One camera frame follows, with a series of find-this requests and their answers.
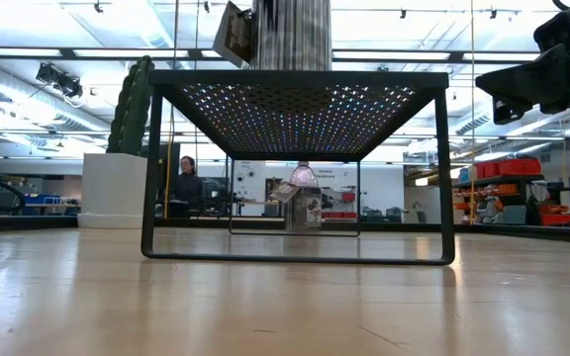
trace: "colored lights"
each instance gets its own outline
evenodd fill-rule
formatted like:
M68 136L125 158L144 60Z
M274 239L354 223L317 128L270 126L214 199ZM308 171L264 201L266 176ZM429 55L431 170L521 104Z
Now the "colored lights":
M179 87L209 126L202 130L238 153L360 154L416 94L399 86Z

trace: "wooden floor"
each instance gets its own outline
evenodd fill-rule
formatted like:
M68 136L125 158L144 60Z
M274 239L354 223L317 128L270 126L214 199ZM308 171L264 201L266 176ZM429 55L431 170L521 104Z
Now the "wooden floor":
M436 235L228 238L166 251L429 257ZM450 267L148 260L134 231L0 233L0 355L570 355L570 243L459 235Z

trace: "spotlight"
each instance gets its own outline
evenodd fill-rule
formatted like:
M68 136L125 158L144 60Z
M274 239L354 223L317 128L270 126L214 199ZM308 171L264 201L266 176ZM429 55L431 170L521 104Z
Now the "spotlight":
M96 0L96 3L94 4L94 10L96 10L97 13L102 14L103 8L100 7L100 0Z
M37 73L37 80L45 85L51 85L68 98L80 98L83 95L80 79L72 78L58 71L51 64L41 63Z

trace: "tall green plant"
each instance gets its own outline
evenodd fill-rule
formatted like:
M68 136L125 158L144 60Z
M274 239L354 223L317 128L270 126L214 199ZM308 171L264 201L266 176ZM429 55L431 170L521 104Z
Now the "tall green plant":
M111 123L107 153L140 155L153 91L148 84L148 76L154 68L155 65L146 55L129 69Z

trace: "dark jacket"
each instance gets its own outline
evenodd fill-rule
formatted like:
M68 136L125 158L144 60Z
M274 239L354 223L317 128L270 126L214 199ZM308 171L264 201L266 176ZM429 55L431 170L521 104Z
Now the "dark jacket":
M195 174L182 173L177 177L177 186L173 195L175 199L188 202L191 208L199 208L203 192L202 180Z

